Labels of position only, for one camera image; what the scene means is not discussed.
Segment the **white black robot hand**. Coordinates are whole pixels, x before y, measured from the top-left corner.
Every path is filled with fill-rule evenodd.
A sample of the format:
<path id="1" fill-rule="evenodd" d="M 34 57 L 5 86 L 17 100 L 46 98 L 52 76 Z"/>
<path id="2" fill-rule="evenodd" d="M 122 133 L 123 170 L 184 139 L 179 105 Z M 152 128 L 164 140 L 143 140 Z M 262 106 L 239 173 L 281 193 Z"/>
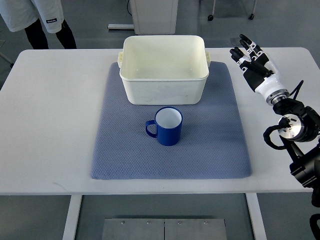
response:
<path id="1" fill-rule="evenodd" d="M 229 52 L 242 70 L 243 77 L 252 91 L 262 95 L 270 106 L 288 98 L 289 91 L 281 83 L 280 72 L 272 59 L 250 38 L 244 34 L 240 34 L 239 37 L 246 53 L 238 47 L 232 48 Z"/>

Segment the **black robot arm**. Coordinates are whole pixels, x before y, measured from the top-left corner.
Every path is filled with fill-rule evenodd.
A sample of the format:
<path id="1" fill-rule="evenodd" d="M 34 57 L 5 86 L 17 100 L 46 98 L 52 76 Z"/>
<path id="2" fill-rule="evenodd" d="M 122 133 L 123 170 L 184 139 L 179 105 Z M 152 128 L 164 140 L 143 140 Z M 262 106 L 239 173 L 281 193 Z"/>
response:
<path id="1" fill-rule="evenodd" d="M 320 136 L 320 115 L 310 106 L 297 100 L 304 81 L 288 93 L 285 89 L 273 92 L 266 102 L 280 115 L 276 125 L 263 133 L 267 145 L 275 150 L 286 150 L 292 160 L 290 174 L 305 188 L 313 189 L 311 204 L 320 207 L 320 145 L 303 153 L 297 142 L 311 142 Z"/>

